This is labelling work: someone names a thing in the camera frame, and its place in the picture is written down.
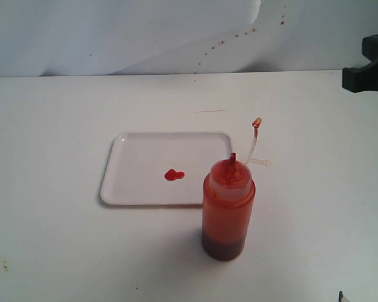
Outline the red sauce squeeze bottle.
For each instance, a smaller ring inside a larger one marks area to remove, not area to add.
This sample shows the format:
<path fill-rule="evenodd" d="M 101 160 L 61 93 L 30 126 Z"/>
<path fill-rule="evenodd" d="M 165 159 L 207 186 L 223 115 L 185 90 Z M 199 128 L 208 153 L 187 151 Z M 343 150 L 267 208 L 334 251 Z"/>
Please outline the red sauce squeeze bottle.
<path fill-rule="evenodd" d="M 255 150 L 262 119 L 257 118 L 246 160 L 236 153 L 215 163 L 203 182 L 202 247 L 212 258 L 230 261 L 244 249 L 256 196 L 256 185 L 248 162 Z"/>

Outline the red sauce blob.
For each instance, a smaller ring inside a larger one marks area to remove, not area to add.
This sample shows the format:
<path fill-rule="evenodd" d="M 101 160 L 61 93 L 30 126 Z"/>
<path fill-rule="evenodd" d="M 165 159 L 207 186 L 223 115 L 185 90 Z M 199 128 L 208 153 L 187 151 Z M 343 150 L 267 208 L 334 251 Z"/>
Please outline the red sauce blob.
<path fill-rule="evenodd" d="M 174 169 L 170 169 L 165 173 L 164 178 L 167 181 L 175 181 L 177 179 L 183 179 L 184 176 L 185 173 L 183 171 L 176 171 Z"/>

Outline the white rectangular plastic tray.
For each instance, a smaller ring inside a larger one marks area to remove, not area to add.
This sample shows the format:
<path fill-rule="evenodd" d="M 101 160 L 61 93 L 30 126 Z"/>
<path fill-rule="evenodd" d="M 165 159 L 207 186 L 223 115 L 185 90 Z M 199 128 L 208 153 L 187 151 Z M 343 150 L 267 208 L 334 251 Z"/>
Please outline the white rectangular plastic tray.
<path fill-rule="evenodd" d="M 111 206 L 199 206 L 205 176 L 231 153 L 218 131 L 125 132 L 113 141 L 100 197 Z M 184 178 L 167 181 L 170 169 Z"/>

